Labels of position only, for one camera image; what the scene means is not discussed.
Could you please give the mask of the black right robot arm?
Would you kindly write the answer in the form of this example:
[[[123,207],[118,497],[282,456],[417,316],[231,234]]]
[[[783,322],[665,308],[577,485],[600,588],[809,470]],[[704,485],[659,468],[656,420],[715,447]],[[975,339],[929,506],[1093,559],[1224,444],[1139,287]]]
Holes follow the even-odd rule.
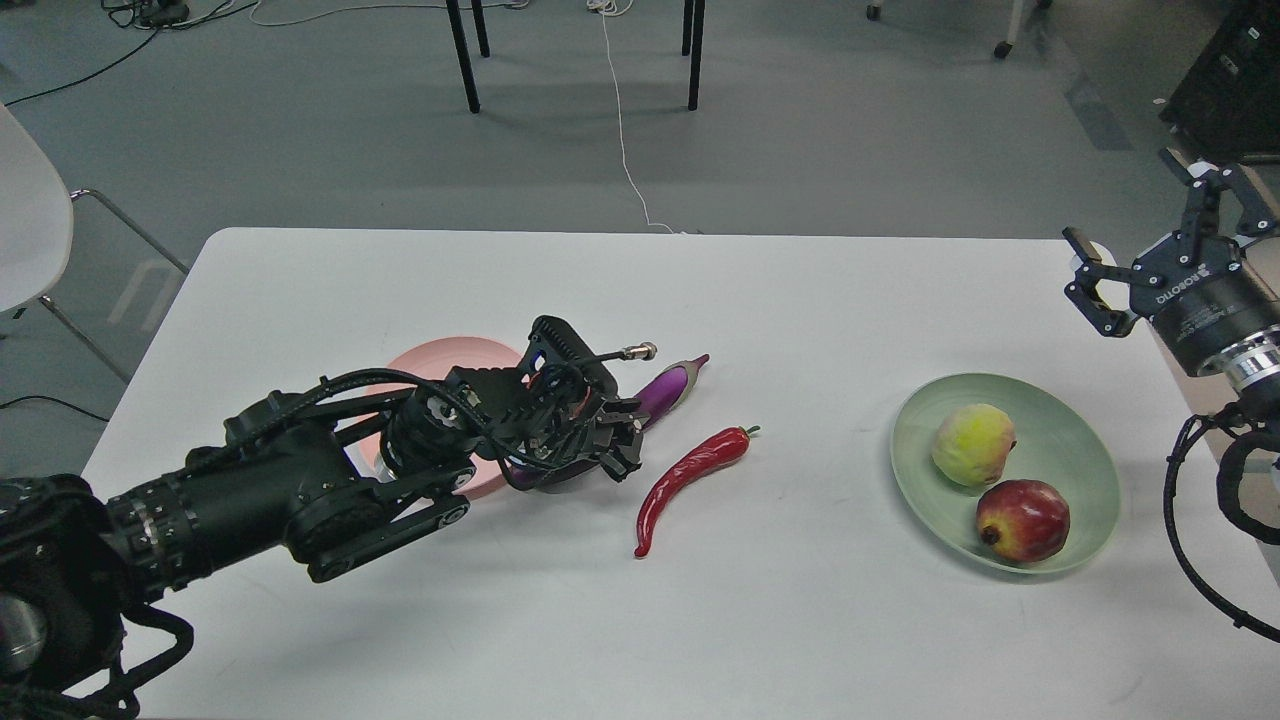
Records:
[[[1206,433],[1217,430],[1230,439],[1215,479],[1221,514],[1263,544],[1279,542],[1276,527],[1242,506],[1247,461],[1279,450],[1279,297],[1247,258],[1248,247],[1277,237],[1277,200],[1252,167],[1190,161],[1175,149],[1160,158],[1187,190],[1178,225],[1125,266],[1105,261],[1078,228],[1065,228],[1075,260],[1064,293],[1101,336],[1121,338],[1146,322],[1188,377],[1226,379],[1235,398],[1216,413],[1189,416],[1175,438],[1164,479],[1164,525],[1194,589],[1234,626],[1277,641],[1276,626],[1226,600],[1193,568],[1175,519],[1181,465]]]

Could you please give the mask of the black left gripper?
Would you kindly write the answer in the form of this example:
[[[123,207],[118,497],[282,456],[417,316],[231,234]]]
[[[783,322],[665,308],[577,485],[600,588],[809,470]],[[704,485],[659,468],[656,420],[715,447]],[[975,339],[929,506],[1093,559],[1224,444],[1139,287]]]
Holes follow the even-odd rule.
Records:
[[[567,320],[536,316],[517,365],[445,375],[445,459],[495,461],[507,483],[512,462],[554,471],[590,459],[625,480],[643,464],[649,413],[640,398],[621,398],[611,372],[620,360],[620,350],[593,350]]]

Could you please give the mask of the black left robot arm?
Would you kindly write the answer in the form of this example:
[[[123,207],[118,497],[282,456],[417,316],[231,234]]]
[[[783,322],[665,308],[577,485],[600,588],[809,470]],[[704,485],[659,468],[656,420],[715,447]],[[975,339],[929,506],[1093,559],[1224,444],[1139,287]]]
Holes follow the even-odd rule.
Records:
[[[329,582],[457,523],[476,460],[516,488],[577,464],[622,480],[645,413],[571,324],[539,316],[518,364],[440,380],[390,368],[275,391],[227,420],[220,447],[97,498],[81,477],[3,482],[3,716],[134,719],[136,692],[195,633],[168,591],[282,546]]]

